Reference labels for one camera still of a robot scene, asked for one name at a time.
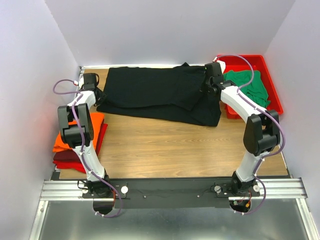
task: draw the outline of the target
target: gray wall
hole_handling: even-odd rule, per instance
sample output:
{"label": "gray wall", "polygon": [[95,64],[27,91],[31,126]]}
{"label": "gray wall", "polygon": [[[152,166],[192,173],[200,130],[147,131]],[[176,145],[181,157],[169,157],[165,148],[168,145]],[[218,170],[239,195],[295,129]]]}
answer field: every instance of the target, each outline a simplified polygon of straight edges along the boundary
{"label": "gray wall", "polygon": [[307,202],[320,227],[320,2],[297,0],[272,40],[265,58],[279,94],[288,169],[302,177]]}
{"label": "gray wall", "polygon": [[45,0],[80,65],[263,54],[294,0]]}
{"label": "gray wall", "polygon": [[79,69],[43,0],[0,0],[0,22],[0,239],[26,240],[53,170],[57,107],[72,97],[52,86]]}

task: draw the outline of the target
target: orange towel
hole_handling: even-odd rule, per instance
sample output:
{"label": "orange towel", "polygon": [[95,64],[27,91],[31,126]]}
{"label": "orange towel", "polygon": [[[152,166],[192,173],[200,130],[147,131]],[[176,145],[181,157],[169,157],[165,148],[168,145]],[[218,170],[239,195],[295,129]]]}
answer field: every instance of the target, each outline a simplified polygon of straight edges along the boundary
{"label": "orange towel", "polygon": [[[100,112],[93,112],[90,113],[91,121],[92,121],[92,126],[93,126],[93,132],[94,132],[94,138],[93,138],[93,147],[96,149],[97,147],[97,142],[98,142],[98,136],[99,136],[99,131],[101,129],[101,124],[103,123],[105,119],[105,115]],[[76,121],[72,121],[69,123],[71,124],[77,124]],[[53,146],[53,152],[58,153],[62,152],[65,150],[70,150],[71,148],[69,147],[68,144],[64,143],[61,139],[60,132],[58,136],[55,139],[55,144]]]}

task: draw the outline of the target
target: wooden tabletop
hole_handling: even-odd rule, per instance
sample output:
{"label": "wooden tabletop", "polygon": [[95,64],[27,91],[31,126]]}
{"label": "wooden tabletop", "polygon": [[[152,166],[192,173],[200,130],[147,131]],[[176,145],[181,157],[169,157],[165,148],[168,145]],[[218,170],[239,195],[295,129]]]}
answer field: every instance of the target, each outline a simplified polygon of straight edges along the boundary
{"label": "wooden tabletop", "polygon": [[[86,69],[100,76],[103,90],[108,69]],[[108,124],[99,160],[110,178],[174,178],[231,176],[245,153],[241,119],[227,119],[220,104],[217,127],[198,126],[160,119],[105,113]],[[280,154],[266,158],[258,175],[284,176]],[[62,169],[60,179],[85,179],[73,169]]]}

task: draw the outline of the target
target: black cloth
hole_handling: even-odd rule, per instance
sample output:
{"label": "black cloth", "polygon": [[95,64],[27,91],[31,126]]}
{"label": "black cloth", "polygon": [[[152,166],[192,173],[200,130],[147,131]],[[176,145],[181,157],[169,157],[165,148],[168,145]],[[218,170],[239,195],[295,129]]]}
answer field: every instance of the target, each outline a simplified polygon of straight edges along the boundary
{"label": "black cloth", "polygon": [[97,111],[164,119],[201,126],[218,125],[219,98],[200,92],[204,66],[110,68]]}

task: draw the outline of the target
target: green cloth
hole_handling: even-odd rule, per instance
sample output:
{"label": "green cloth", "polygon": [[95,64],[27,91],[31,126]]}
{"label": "green cloth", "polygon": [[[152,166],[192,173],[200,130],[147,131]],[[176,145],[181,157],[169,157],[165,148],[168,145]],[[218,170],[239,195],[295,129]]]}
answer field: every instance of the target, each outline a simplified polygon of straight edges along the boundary
{"label": "green cloth", "polygon": [[[228,71],[227,73],[223,74],[224,80],[231,80],[234,82],[238,87],[246,84],[250,81],[252,73],[250,70],[244,71]],[[261,74],[260,71],[254,71],[253,81],[250,85],[241,88],[241,92],[243,92],[248,98],[254,101],[261,107],[266,108],[270,101],[268,101],[268,93],[261,81]]]}

